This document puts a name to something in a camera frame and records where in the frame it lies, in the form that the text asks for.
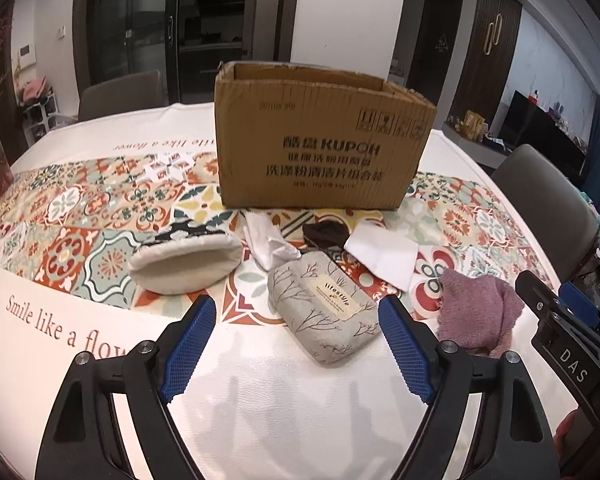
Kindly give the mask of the right hand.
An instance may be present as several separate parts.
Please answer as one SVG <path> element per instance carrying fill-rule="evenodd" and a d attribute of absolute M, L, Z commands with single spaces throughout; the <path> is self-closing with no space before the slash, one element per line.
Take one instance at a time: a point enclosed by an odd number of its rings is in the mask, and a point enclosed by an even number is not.
<path fill-rule="evenodd" d="M 554 443 L 559 461 L 565 460 L 576 452 L 593 430 L 584 411 L 580 408 L 571 411 L 558 425 Z"/>

